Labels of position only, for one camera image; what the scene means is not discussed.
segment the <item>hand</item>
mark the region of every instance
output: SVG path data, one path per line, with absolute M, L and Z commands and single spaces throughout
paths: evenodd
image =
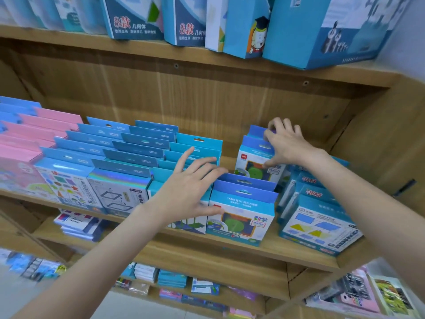
M 301 127 L 292 128 L 290 119 L 274 118 L 264 131 L 264 140 L 269 141 L 274 148 L 274 157 L 264 163 L 264 167 L 274 167 L 280 164 L 302 165 L 314 153 L 322 151 L 308 143 L 301 133 Z
M 164 225 L 187 218 L 224 213 L 219 207 L 202 206 L 199 201 L 210 185 L 228 170 L 211 164 L 217 158 L 210 157 L 195 160 L 183 171 L 184 164 L 194 149 L 190 148 L 181 156 L 171 177 L 145 204 L 163 218 Z

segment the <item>white floor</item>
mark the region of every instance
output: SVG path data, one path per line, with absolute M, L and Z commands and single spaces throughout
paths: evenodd
M 21 309 L 27 302 L 39 293 L 49 288 L 52 281 L 45 280 L 34 283 L 9 272 L 8 268 L 0 266 L 0 319 L 8 319 Z M 193 313 L 174 309 L 153 302 L 109 292 L 102 304 L 96 310 L 92 319 L 207 319 Z

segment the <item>white wall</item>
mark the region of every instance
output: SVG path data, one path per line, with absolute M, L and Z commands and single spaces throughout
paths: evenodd
M 425 0 L 411 0 L 377 63 L 425 82 Z

